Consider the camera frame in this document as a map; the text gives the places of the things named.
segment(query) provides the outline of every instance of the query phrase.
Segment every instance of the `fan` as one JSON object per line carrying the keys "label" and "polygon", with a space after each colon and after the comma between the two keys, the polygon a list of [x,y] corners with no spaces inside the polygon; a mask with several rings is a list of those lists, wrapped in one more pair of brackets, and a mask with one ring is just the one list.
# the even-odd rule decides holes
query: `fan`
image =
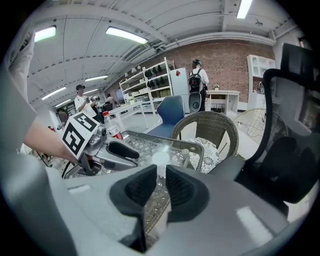
{"label": "fan", "polygon": [[[247,110],[235,118],[233,122],[238,131],[243,132],[259,145],[265,132],[266,109],[254,108]],[[272,112],[272,126],[269,142],[273,143],[277,138],[288,136],[288,134],[288,127],[282,118],[276,112]]]}

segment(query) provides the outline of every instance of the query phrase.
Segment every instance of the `black backpack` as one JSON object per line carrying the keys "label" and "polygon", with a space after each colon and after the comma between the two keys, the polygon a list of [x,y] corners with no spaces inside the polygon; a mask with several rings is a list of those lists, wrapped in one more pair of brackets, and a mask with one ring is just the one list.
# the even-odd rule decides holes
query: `black backpack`
{"label": "black backpack", "polygon": [[188,80],[189,83],[189,88],[190,88],[190,92],[200,92],[200,85],[202,83],[202,78],[199,75],[200,71],[202,69],[199,68],[198,72],[196,74],[194,74],[194,72],[191,72],[190,78]]}

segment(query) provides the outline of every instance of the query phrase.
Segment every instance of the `person standing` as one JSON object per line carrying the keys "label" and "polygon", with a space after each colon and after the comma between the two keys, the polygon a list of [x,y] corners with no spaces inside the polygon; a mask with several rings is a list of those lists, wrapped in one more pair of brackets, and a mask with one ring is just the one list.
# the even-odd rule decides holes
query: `person standing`
{"label": "person standing", "polygon": [[69,118],[68,115],[61,108],[59,109],[58,114],[59,114],[61,123],[63,124],[63,126],[65,126]]}
{"label": "person standing", "polygon": [[110,93],[107,94],[107,98],[106,98],[105,102],[109,102],[110,104],[112,104],[113,110],[116,108],[117,103],[116,103],[114,97],[112,97]]}
{"label": "person standing", "polygon": [[190,77],[192,75],[200,75],[201,77],[201,83],[200,83],[200,88],[199,88],[199,93],[201,95],[201,104],[200,104],[200,111],[205,111],[205,104],[206,104],[206,96],[207,93],[206,91],[208,90],[208,84],[209,84],[209,78],[207,76],[207,73],[204,69],[202,69],[202,62],[198,59],[195,59],[192,62],[192,72],[190,73]]}
{"label": "person standing", "polygon": [[93,110],[93,106],[97,103],[97,101],[91,101],[88,97],[84,96],[85,88],[79,84],[75,87],[76,97],[74,99],[75,109],[79,112],[85,113],[88,117],[93,118],[97,122],[99,122],[99,118],[96,112]]}

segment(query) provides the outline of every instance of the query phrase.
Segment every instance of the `black speaker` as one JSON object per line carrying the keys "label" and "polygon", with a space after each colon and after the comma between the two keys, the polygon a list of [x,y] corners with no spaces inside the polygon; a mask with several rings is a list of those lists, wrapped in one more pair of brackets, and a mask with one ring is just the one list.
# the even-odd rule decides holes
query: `black speaker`
{"label": "black speaker", "polygon": [[192,92],[189,95],[189,109],[191,113],[198,112],[201,107],[201,94]]}

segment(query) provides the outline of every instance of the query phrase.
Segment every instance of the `blue chair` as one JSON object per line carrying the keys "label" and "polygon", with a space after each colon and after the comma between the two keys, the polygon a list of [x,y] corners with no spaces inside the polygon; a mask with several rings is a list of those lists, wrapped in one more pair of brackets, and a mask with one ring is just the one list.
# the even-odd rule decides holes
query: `blue chair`
{"label": "blue chair", "polygon": [[184,101],[181,96],[168,96],[157,107],[162,124],[149,131],[148,135],[171,138],[175,125],[185,117]]}

